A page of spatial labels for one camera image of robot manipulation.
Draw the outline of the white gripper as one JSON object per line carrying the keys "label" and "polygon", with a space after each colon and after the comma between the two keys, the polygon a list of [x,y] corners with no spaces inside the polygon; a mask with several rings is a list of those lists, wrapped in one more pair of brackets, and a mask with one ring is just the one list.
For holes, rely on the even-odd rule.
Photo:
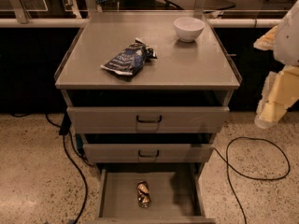
{"label": "white gripper", "polygon": [[[277,27],[274,26],[254,43],[259,50],[273,50]],[[260,102],[256,110],[254,123],[261,129],[268,129],[278,124],[287,109],[299,100],[299,67],[286,65],[275,76],[271,91],[265,103]]]}

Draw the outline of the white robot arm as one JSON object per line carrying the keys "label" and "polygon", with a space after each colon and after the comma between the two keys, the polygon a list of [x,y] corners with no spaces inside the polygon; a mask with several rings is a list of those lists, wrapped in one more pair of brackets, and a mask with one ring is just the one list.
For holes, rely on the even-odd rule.
{"label": "white robot arm", "polygon": [[253,47],[272,50],[274,59],[283,64],[281,71],[270,72],[265,79],[256,110],[255,125],[267,129],[276,125],[299,100],[299,1]]}

